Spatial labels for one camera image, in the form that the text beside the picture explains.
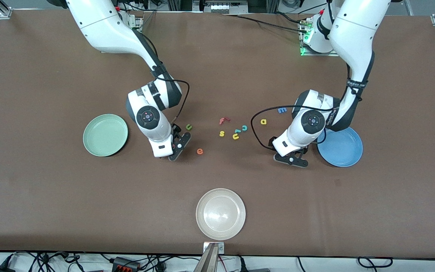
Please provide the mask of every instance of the red wire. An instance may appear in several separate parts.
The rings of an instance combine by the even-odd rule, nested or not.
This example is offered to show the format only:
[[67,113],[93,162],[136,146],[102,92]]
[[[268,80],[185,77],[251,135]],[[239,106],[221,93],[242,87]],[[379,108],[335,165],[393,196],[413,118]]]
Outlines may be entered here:
[[228,272],[228,271],[226,270],[226,266],[224,265],[224,262],[222,261],[221,256],[219,256],[219,260],[221,261],[222,266],[224,267],[224,272]]

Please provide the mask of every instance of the robotic arm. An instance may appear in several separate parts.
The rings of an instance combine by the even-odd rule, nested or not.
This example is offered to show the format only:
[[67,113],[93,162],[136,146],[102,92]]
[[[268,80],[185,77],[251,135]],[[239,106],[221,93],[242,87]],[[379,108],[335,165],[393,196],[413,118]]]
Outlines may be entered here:
[[351,74],[341,99],[314,90],[299,95],[292,110],[292,124],[273,140],[278,152],[275,161],[306,167],[301,156],[325,128],[340,131],[350,126],[373,66],[373,36],[389,4],[390,0],[345,0],[333,21],[330,5],[309,19],[321,33],[308,41],[310,47],[322,53],[335,50]]
[[180,86],[173,81],[145,37],[122,22],[110,0],[68,0],[66,6],[95,49],[104,53],[136,54],[150,67],[156,79],[129,93],[126,109],[149,139],[154,156],[169,156],[170,160],[175,160],[190,140],[190,134],[180,136],[180,128],[171,126],[162,111],[179,104]]

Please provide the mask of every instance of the table surface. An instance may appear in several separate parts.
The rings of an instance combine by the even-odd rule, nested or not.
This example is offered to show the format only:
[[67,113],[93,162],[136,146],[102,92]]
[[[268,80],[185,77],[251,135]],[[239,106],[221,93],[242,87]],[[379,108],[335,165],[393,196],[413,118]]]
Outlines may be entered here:
[[[173,77],[191,84],[177,123],[193,125],[192,140],[176,162],[154,158],[126,114],[127,93],[152,80],[140,57],[98,52],[66,10],[16,10],[0,21],[0,250],[201,253],[209,238],[195,208],[222,187],[247,212],[227,254],[435,258],[428,17],[386,17],[378,30],[352,123],[364,155],[349,168],[328,165],[315,147],[308,168],[289,167],[251,131],[231,137],[259,110],[292,104],[309,88],[340,97],[340,58],[302,57],[296,33],[219,14],[157,13],[144,33]],[[129,138],[116,155],[95,157],[82,134],[105,113],[123,117]],[[219,126],[224,116],[231,122]],[[264,142],[292,120],[290,111],[261,118]]]

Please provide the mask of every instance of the plate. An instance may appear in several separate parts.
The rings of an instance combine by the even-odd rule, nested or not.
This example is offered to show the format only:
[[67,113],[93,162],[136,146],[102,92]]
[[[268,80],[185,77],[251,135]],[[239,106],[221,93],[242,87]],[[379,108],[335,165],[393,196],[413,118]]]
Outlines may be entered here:
[[[341,131],[326,129],[327,138],[318,144],[320,155],[336,167],[350,167],[362,157],[364,146],[355,130],[348,127]],[[318,142],[323,141],[324,134],[318,137]]]
[[243,228],[245,219],[243,200],[229,189],[208,191],[197,204],[197,226],[213,240],[222,241],[234,237]]
[[114,114],[103,114],[86,126],[83,145],[90,154],[107,157],[124,146],[127,136],[128,128],[124,119]]

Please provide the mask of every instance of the white floor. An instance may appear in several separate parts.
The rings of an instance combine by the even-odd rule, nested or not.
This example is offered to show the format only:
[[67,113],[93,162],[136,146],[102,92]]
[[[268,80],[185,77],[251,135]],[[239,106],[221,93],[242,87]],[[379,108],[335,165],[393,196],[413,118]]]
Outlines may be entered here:
[[[0,264],[5,260],[10,253],[0,253]],[[79,262],[85,272],[103,270],[104,272],[112,271],[112,264],[105,260],[99,254],[82,253]],[[105,255],[107,258],[123,257],[128,260],[139,260],[146,258],[145,255]],[[227,272],[234,272],[241,269],[240,259],[233,256],[223,256]],[[244,257],[248,270],[268,268],[271,272],[301,272],[296,257]],[[358,265],[356,258],[306,258],[301,257],[303,268],[306,272],[373,272],[373,269],[365,269]],[[29,270],[34,258],[25,254],[19,253],[13,256],[9,268],[17,272],[26,272]],[[372,259],[375,265],[386,265],[388,260]],[[181,260],[173,258],[166,262],[166,272],[192,272],[195,269],[197,260]],[[50,265],[56,272],[64,272],[68,270],[68,264],[57,257],[50,262]],[[37,265],[33,266],[34,271],[38,271]],[[70,272],[79,272],[77,265],[72,265]],[[435,272],[435,260],[394,260],[390,267],[378,269],[379,272]],[[217,272],[225,272],[222,264],[218,264]]]

